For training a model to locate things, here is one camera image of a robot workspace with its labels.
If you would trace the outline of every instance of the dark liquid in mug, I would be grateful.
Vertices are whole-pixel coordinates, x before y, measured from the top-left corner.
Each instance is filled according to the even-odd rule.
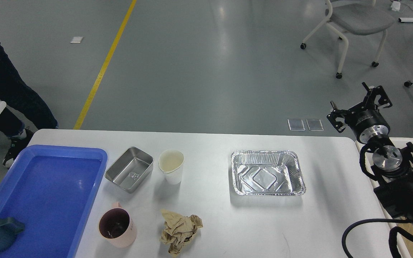
[[[130,224],[128,213],[121,209],[108,211],[100,221],[100,232],[106,238],[120,237]]]

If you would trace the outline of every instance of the epoxy floor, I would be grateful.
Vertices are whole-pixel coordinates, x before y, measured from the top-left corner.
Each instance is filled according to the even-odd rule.
[[[376,6],[396,20],[413,17],[413,1],[401,3],[401,13],[388,0]],[[130,4],[0,2],[0,41],[61,129],[73,128]],[[413,85],[403,87],[413,78],[413,23],[389,29],[377,68],[370,63],[381,35],[348,35],[338,80],[343,42],[335,34],[321,28],[299,48],[325,8],[314,0],[138,0],[82,129],[353,138],[326,115],[331,100],[344,109],[362,101],[365,81],[383,85],[393,103],[382,111],[390,136],[413,137]],[[84,39],[70,44],[73,36]],[[324,131],[289,131],[293,118],[321,119]],[[9,144],[0,133],[0,163]]]

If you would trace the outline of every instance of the sneaker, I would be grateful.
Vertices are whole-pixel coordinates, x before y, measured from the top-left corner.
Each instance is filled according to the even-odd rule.
[[[18,139],[17,137],[13,137],[10,139],[10,148],[6,153],[6,156],[3,160],[3,165],[6,168],[10,168],[15,161],[15,158],[18,154],[26,148],[28,143],[30,142],[31,138],[33,137],[33,132],[30,131],[28,128],[24,129],[27,136],[24,139]]]

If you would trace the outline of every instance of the crumpled paper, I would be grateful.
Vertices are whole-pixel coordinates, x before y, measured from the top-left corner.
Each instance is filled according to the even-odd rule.
[[[391,3],[391,10],[399,11],[400,8],[401,8],[401,3],[398,2],[397,0],[393,0],[393,2]]]
[[[203,227],[202,219],[197,215],[185,217],[166,209],[162,209],[161,212],[165,219],[161,241],[164,244],[170,244],[168,253],[176,257],[182,248],[194,238],[197,229]]]

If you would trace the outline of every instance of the black cable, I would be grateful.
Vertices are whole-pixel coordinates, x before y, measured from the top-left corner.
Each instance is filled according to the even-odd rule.
[[[390,246],[390,252],[393,258],[402,258],[398,251],[398,233],[413,242],[413,235],[411,233],[398,226],[393,227],[390,230],[390,236],[388,237],[388,245]]]
[[[346,230],[344,231],[344,234],[342,235],[342,248],[344,249],[344,252],[348,258],[353,258],[353,256],[351,256],[350,252],[347,249],[347,245],[346,245],[347,235],[355,227],[361,224],[372,223],[372,222],[412,223],[410,220],[407,220],[407,219],[363,219],[363,220],[354,222],[353,224],[351,224],[349,227],[346,228]]]
[[[359,152],[359,165],[361,167],[361,171],[367,175],[368,178],[377,181],[377,177],[371,173],[369,173],[369,171],[367,171],[366,168],[366,151],[369,149],[369,144],[364,145],[360,152]]]

